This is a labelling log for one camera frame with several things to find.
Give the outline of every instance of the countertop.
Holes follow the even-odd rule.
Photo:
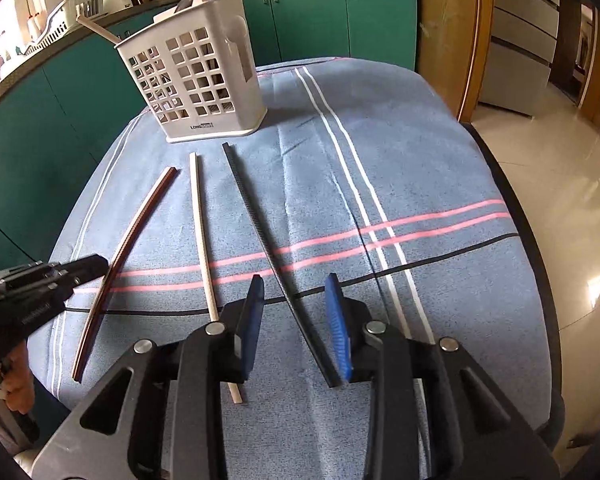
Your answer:
[[[132,18],[133,16],[137,16],[138,14],[142,14],[148,10],[155,9],[155,7],[176,4],[179,1],[180,0],[154,0],[139,6],[119,10],[118,12],[108,14],[107,16],[103,16],[95,21],[102,27],[109,27],[109,25],[122,22],[127,18]],[[77,27],[74,30],[69,31],[62,38],[53,42],[49,46],[37,51],[35,54],[31,54],[24,63],[17,66],[13,72],[8,74],[4,79],[0,80],[0,99],[6,95],[7,92],[11,90],[11,88],[13,88],[21,79],[25,78],[56,54],[59,54],[72,44],[83,40],[90,34],[94,34],[94,32],[91,32],[86,27]]]

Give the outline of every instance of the tile floor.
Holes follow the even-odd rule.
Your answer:
[[[565,472],[600,425],[600,134],[549,86],[530,120],[480,106],[474,126],[499,161],[534,231],[555,299],[566,424],[555,450]]]

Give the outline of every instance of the human hand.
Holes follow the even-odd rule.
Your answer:
[[[5,402],[12,412],[20,412],[23,415],[33,408],[33,376],[29,370],[29,352],[23,341],[14,348],[8,358],[11,361],[11,369],[5,375],[1,387],[7,391]]]

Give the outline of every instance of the dish rack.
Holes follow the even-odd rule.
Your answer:
[[[103,15],[103,0],[65,0],[61,2],[49,15],[45,30],[40,34],[40,37],[27,45],[24,51],[25,56],[33,54],[62,38],[68,30],[78,24],[75,21],[78,14],[91,19]]]
[[[167,142],[244,136],[267,112],[242,0],[180,10],[115,48]]]

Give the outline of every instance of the metal bolt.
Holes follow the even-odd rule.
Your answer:
[[[148,339],[141,339],[140,341],[136,341],[134,345],[134,352],[136,354],[146,354],[149,350],[154,347],[154,344]]]
[[[205,326],[205,332],[209,335],[220,335],[224,332],[224,323],[220,323],[219,321],[209,323]]]
[[[440,348],[445,352],[455,352],[460,348],[460,344],[452,337],[443,337],[440,340]]]
[[[386,325],[382,321],[369,321],[365,328],[370,334],[383,334],[386,330]]]

